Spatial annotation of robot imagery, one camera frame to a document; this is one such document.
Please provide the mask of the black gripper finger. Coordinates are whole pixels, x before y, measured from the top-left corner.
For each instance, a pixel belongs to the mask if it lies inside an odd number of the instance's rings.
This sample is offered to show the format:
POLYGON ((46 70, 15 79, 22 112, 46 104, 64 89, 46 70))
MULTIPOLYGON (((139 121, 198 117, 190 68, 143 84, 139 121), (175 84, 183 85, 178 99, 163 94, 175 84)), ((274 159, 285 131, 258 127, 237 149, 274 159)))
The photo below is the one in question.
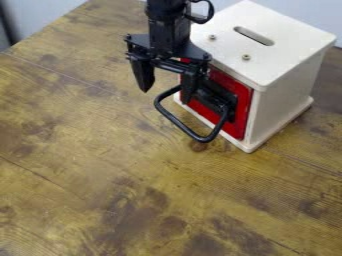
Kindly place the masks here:
POLYGON ((143 92, 147 92, 155 83, 155 68, 148 60, 136 56, 130 57, 130 62, 138 86, 143 92))
POLYGON ((199 78, 199 69, 195 67, 191 67, 181 76, 181 101, 183 104, 187 104, 191 101, 193 94, 197 91, 199 78))

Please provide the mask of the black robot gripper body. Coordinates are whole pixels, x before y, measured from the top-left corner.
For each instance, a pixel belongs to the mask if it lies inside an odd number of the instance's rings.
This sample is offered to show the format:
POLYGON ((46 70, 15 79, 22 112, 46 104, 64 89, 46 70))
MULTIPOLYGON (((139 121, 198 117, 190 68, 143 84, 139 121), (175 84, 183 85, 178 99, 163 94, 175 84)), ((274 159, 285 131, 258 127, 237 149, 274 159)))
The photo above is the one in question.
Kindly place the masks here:
POLYGON ((191 24, 202 25, 211 17, 179 16, 150 19, 147 34, 127 34, 127 59, 135 74, 154 74, 164 69, 179 74, 203 74, 211 55, 190 39, 191 24))

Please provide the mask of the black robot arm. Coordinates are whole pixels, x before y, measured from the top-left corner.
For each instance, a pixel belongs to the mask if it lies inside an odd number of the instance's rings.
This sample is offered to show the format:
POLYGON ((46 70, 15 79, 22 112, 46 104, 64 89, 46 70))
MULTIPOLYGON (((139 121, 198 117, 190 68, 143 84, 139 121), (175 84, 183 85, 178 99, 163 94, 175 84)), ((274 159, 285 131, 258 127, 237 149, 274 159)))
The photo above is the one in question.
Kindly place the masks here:
POLYGON ((191 101, 206 78, 211 55, 190 40, 191 24, 207 23, 215 14, 210 0, 147 0, 147 34, 127 34, 127 59, 138 86, 147 92, 155 83, 155 69, 183 76, 182 103, 191 101))

